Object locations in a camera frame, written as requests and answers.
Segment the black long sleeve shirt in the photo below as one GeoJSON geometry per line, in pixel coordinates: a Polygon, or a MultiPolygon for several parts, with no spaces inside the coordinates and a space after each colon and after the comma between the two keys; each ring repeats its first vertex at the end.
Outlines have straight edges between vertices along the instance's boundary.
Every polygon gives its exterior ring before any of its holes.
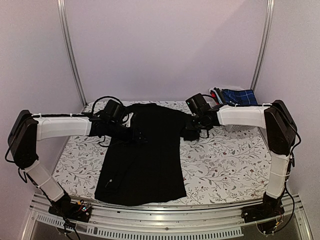
{"type": "Polygon", "coordinates": [[[94,198],[98,201],[139,206],[186,197],[180,160],[181,138],[194,141],[199,132],[192,116],[155,103],[128,107],[145,143],[111,139],[99,174],[94,198]]]}

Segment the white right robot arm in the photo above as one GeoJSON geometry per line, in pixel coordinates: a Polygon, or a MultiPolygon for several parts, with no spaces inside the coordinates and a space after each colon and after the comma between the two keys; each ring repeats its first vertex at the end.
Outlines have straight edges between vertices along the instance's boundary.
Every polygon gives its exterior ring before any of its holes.
{"type": "Polygon", "coordinates": [[[218,204],[280,196],[289,157],[270,151],[267,130],[254,127],[228,132],[215,126],[196,141],[180,142],[186,205],[218,204]]]}

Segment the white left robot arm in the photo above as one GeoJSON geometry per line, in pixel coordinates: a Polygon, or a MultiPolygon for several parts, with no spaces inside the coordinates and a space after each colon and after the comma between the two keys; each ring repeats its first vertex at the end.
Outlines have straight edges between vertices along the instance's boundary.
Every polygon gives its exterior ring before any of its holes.
{"type": "Polygon", "coordinates": [[[68,195],[52,174],[41,164],[37,145],[47,139],[62,137],[116,138],[122,143],[144,143],[146,138],[135,125],[135,114],[113,120],[100,111],[97,114],[32,114],[22,110],[8,136],[6,155],[11,155],[24,182],[31,180],[49,200],[55,202],[55,209],[63,216],[74,213],[74,205],[65,199],[68,195]]]}

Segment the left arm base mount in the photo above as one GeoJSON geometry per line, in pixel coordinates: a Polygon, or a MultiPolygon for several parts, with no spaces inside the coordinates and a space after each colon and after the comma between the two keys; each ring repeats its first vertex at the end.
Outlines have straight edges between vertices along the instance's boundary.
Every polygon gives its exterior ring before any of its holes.
{"type": "Polygon", "coordinates": [[[88,223],[92,213],[92,204],[83,199],[73,202],[68,195],[50,204],[49,214],[69,220],[88,223]]]}

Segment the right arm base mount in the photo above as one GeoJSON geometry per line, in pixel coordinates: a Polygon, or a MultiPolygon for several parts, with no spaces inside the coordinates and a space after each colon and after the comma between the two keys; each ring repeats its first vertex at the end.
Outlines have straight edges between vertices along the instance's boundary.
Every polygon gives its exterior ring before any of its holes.
{"type": "Polygon", "coordinates": [[[241,218],[245,223],[262,221],[257,224],[257,229],[265,235],[273,234],[283,222],[284,207],[282,195],[272,198],[266,193],[263,195],[262,203],[245,206],[241,209],[241,218]]]}

